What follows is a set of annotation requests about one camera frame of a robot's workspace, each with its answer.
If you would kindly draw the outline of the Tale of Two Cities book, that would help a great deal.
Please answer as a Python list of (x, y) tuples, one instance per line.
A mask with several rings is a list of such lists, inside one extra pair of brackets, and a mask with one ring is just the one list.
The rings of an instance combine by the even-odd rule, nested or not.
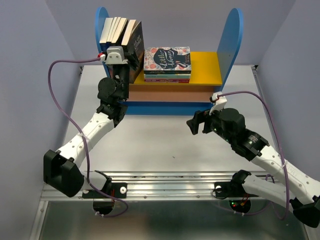
[(130, 68), (129, 83), (133, 84), (144, 67), (144, 36), (142, 22), (136, 19), (130, 19), (124, 31), (121, 46), (126, 54), (135, 51), (139, 59), (139, 70), (134, 71)]

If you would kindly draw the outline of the Nineteen Eighty-Four dark book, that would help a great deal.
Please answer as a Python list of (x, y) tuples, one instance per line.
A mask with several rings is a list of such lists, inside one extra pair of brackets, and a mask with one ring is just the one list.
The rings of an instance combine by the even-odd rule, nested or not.
[(128, 19), (125, 18), (125, 17), (122, 17), (122, 29), (121, 29), (121, 34), (117, 40), (116, 43), (113, 43), (115, 46), (118, 46), (122, 40), (122, 37), (123, 37), (123, 32), (125, 31), (126, 27), (127, 27), (127, 24), (128, 24)]

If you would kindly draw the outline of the Animal Farm blue book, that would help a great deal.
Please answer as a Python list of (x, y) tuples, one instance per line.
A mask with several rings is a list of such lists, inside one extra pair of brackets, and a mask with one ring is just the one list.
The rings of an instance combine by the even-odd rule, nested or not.
[(110, 28), (109, 28), (109, 31), (108, 31), (108, 35), (107, 35), (107, 43), (109, 44), (112, 39), (113, 39), (113, 34), (114, 34), (114, 27), (115, 25), (117, 24), (117, 20), (118, 20), (118, 17), (114, 17), (112, 19), (112, 22), (111, 22), (111, 25), (110, 25)]

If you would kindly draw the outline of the Three Days to See book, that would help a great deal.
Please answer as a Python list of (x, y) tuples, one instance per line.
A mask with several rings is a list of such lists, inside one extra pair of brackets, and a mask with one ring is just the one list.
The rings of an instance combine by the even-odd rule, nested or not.
[(122, 31), (122, 25), (123, 25), (122, 24), (122, 18), (119, 17), (117, 25), (116, 25), (116, 29), (114, 31), (113, 38), (112, 38), (112, 41), (111, 41), (112, 44), (115, 44), (118, 41), (118, 38), (119, 38), (119, 36), (121, 34), (121, 31)]

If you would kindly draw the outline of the Jane Eyre blue book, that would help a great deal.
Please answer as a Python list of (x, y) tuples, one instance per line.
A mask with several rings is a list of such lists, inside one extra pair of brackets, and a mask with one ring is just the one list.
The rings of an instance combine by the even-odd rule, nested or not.
[(100, 40), (99, 40), (99, 44), (100, 44), (102, 52), (106, 51), (106, 49), (107, 49), (108, 39), (109, 39), (109, 31), (111, 29), (112, 22), (113, 22), (112, 17), (107, 17), (104, 21), (104, 26), (103, 26)]

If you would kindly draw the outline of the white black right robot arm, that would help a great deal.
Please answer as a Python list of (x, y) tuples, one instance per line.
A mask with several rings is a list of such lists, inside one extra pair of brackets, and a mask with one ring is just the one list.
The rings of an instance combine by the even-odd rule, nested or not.
[(249, 162), (263, 168), (284, 187), (248, 175), (230, 182), (231, 192), (263, 197), (283, 207), (290, 204), (293, 215), (303, 224), (317, 228), (320, 224), (320, 182), (308, 176), (281, 156), (258, 133), (246, 128), (245, 117), (234, 108), (196, 111), (187, 126), (193, 135), (204, 124), (203, 133), (216, 133), (231, 149)]

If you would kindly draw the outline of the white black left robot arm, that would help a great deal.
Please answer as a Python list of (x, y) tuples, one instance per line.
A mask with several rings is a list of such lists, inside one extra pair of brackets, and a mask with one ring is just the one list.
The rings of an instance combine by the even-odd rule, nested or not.
[(59, 149), (48, 150), (43, 157), (44, 182), (68, 197), (91, 184), (90, 171), (82, 173), (80, 166), (84, 160), (90, 160), (90, 150), (123, 120), (128, 109), (124, 103), (129, 98), (130, 71), (139, 66), (136, 53), (123, 52), (119, 46), (109, 47), (92, 61), (111, 66), (113, 73), (98, 83), (99, 107), (83, 128), (66, 114), (78, 134)]

